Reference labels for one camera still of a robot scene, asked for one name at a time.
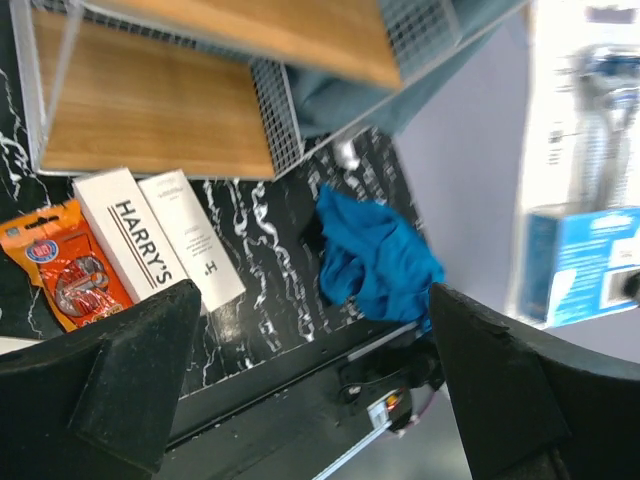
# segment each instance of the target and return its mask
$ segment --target black marble countertop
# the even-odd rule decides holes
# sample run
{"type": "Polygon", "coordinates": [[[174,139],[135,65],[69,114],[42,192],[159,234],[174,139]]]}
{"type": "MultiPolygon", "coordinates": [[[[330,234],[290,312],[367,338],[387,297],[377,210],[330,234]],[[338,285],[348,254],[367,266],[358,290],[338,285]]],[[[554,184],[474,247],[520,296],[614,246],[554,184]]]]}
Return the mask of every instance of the black marble countertop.
{"type": "MultiPolygon", "coordinates": [[[[7,2],[0,2],[0,18],[0,222],[4,222],[67,200],[71,187],[69,178],[42,177],[31,169],[7,2]]],[[[200,319],[183,396],[360,321],[353,305],[323,305],[317,281],[320,260],[300,240],[319,186],[326,182],[356,198],[388,203],[420,226],[391,139],[372,131],[358,139],[357,149],[363,161],[354,173],[339,169],[330,149],[324,149],[275,183],[192,182],[246,292],[200,319]]],[[[0,335],[35,339],[62,335],[44,295],[4,252],[0,268],[0,335]]]]}

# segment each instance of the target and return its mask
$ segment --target blue and white package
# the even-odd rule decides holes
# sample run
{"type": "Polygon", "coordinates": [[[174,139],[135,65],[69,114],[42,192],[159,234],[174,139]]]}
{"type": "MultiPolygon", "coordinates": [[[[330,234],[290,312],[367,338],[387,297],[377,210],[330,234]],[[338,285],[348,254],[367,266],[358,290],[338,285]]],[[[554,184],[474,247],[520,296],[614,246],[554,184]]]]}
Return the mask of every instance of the blue and white package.
{"type": "Polygon", "coordinates": [[[640,208],[529,215],[519,311],[558,327],[637,307],[623,293],[640,272],[640,208]]]}

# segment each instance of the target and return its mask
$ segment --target metal mesh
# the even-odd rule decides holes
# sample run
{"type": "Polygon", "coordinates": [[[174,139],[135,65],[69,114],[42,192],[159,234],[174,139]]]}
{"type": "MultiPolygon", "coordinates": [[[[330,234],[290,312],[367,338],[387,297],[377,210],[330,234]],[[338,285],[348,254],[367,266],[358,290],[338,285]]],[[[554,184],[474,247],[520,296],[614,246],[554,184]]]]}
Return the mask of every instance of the metal mesh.
{"type": "Polygon", "coordinates": [[[279,178],[302,161],[303,153],[287,74],[282,64],[263,59],[251,64],[251,73],[273,167],[279,178]]]}
{"type": "Polygon", "coordinates": [[[378,4],[405,81],[460,41],[448,0],[378,0],[378,4]]]}
{"type": "MultiPolygon", "coordinates": [[[[62,14],[67,13],[65,3],[68,4],[68,1],[31,0],[34,8],[62,14]]],[[[146,22],[143,24],[138,19],[132,19],[113,12],[103,13],[103,11],[96,11],[98,7],[85,6],[85,21],[191,48],[203,53],[223,56],[230,60],[248,63],[253,76],[276,177],[284,175],[302,161],[302,141],[298,130],[298,122],[295,118],[286,72],[282,64],[254,58],[247,53],[202,41],[188,34],[178,34],[160,25],[150,25],[146,22]]]]}

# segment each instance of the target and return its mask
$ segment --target orange packaging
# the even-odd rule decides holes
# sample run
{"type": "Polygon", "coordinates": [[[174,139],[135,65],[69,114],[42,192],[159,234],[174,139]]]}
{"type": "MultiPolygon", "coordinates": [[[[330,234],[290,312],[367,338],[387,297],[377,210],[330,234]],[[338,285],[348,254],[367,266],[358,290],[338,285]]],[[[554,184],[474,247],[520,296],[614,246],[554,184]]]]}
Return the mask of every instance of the orange packaging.
{"type": "Polygon", "coordinates": [[[76,200],[0,225],[0,244],[67,332],[133,305],[76,200]]]}

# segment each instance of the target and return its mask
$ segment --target shelf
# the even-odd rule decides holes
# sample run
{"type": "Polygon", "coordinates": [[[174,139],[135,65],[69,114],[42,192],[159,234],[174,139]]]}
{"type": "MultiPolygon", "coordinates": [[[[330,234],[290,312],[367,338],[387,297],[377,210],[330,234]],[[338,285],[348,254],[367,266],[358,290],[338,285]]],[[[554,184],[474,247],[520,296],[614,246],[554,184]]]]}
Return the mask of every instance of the shelf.
{"type": "MultiPolygon", "coordinates": [[[[45,99],[66,18],[33,12],[45,99]]],[[[251,68],[83,22],[41,167],[271,179],[251,68]]]]}
{"type": "Polygon", "coordinates": [[[404,85],[377,0],[97,0],[93,6],[352,80],[404,85]]]}

